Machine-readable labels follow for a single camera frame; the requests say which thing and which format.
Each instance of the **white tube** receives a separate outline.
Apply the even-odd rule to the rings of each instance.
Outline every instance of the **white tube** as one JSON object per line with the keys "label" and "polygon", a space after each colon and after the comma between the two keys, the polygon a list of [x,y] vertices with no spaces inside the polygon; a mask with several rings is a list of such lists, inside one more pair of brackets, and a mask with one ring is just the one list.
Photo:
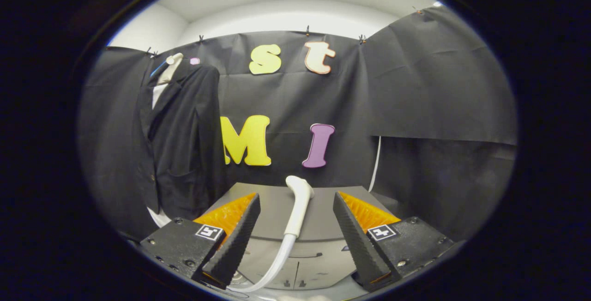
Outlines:
{"label": "white tube", "polygon": [[281,247],[279,247],[279,252],[275,257],[273,264],[266,271],[266,274],[263,276],[263,278],[261,278],[256,284],[242,289],[235,289],[229,286],[228,289],[234,292],[249,293],[263,288],[266,284],[272,282],[272,280],[275,279],[275,277],[285,264],[285,261],[287,261],[289,253],[291,252],[291,249],[293,248],[294,243],[296,242],[296,237],[297,236],[293,234],[286,234],[285,236],[283,236],[283,242],[281,242]]}
{"label": "white tube", "polygon": [[296,239],[298,236],[300,236],[300,230],[302,229],[302,222],[304,221],[304,216],[306,215],[308,202],[310,202],[310,198],[314,197],[314,189],[310,187],[306,180],[300,179],[299,177],[293,175],[288,176],[287,179],[285,179],[285,183],[287,183],[287,186],[294,193],[295,202],[294,208],[291,210],[291,216],[287,222],[287,227],[285,228],[285,233],[283,234],[283,241],[281,242],[281,247],[279,247],[277,256],[275,256],[275,259],[271,267],[267,270],[266,274],[256,284],[242,289],[230,287],[228,287],[228,289],[235,292],[248,293],[263,288],[266,284],[272,282],[272,280],[275,279],[285,264],[285,261],[287,261],[289,253],[291,252]]}
{"label": "white tube", "polygon": [[302,223],[304,221],[304,215],[306,215],[308,202],[310,201],[310,198],[314,197],[314,189],[310,187],[306,180],[293,175],[288,176],[287,179],[285,179],[285,183],[287,183],[287,186],[292,192],[294,192],[295,202],[283,235],[293,234],[297,238],[300,236],[300,229],[302,229]]}

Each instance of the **black backdrop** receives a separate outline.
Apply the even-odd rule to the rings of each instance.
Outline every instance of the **black backdrop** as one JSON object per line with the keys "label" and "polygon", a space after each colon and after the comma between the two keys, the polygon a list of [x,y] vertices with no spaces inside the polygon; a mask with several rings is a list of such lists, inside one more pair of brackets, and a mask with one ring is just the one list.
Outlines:
{"label": "black backdrop", "polygon": [[[80,173],[73,141],[82,78],[118,25],[152,0],[131,1],[6,3],[5,55],[12,64],[5,71],[13,80],[5,86],[11,108],[2,123],[3,148],[11,164],[2,200],[5,235],[16,236],[3,242],[7,299],[206,298],[115,238]],[[516,171],[492,219],[454,261],[387,297],[588,299],[576,251],[587,211],[582,189],[589,188],[582,163],[589,132],[581,122],[589,99],[580,94],[589,90],[580,75],[588,54],[580,40],[584,12],[577,0],[441,1],[483,32],[514,78],[521,129]]]}
{"label": "black backdrop", "polygon": [[[316,41],[336,51],[325,59],[329,74],[304,64],[304,44]],[[250,52],[263,44],[279,45],[282,65],[273,74],[253,75]],[[219,69],[220,114],[237,132],[251,115],[270,118],[271,165],[232,161],[228,185],[283,186],[287,175],[298,175],[314,187],[369,189],[381,136],[373,191],[388,198],[382,201],[395,215],[419,215],[459,241],[484,223],[511,175],[517,126],[509,82],[486,44],[445,8],[408,15],[363,44],[272,31],[206,39],[154,59],[109,47],[86,82],[80,152],[99,207],[126,234],[144,238],[155,228],[133,185],[133,106],[144,72],[176,53]],[[336,130],[327,164],[308,169],[302,161],[317,123]]]}

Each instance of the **jacket pocket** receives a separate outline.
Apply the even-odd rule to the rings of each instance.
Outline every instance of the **jacket pocket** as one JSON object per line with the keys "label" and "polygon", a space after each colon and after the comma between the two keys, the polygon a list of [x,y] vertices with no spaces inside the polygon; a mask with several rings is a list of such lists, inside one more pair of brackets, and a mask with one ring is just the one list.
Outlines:
{"label": "jacket pocket", "polygon": [[166,171],[166,184],[169,188],[175,206],[180,209],[193,211],[200,202],[198,187],[199,170],[194,169],[188,173],[175,175],[170,170]]}

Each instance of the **pink letter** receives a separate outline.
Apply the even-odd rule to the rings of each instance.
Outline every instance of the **pink letter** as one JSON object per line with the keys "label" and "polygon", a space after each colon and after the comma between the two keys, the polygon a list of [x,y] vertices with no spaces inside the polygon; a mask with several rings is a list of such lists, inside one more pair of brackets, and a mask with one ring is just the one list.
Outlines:
{"label": "pink letter", "polygon": [[326,146],[329,143],[329,137],[334,133],[334,127],[328,124],[312,124],[310,126],[312,131],[312,145],[310,145],[310,152],[308,159],[302,162],[304,167],[313,169],[326,165],[325,152]]}

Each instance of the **yellow letter m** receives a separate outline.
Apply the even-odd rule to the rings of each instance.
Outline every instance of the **yellow letter m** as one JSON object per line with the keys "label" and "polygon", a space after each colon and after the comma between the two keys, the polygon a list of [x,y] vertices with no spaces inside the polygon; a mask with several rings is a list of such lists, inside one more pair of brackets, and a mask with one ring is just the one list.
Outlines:
{"label": "yellow letter m", "polygon": [[244,122],[240,135],[234,130],[230,119],[222,116],[221,121],[226,165],[230,163],[230,157],[226,155],[226,150],[232,156],[232,160],[239,164],[242,161],[244,150],[247,148],[245,164],[250,166],[269,166],[271,164],[271,158],[266,155],[265,142],[266,126],[270,123],[268,117],[264,115],[249,116]]}

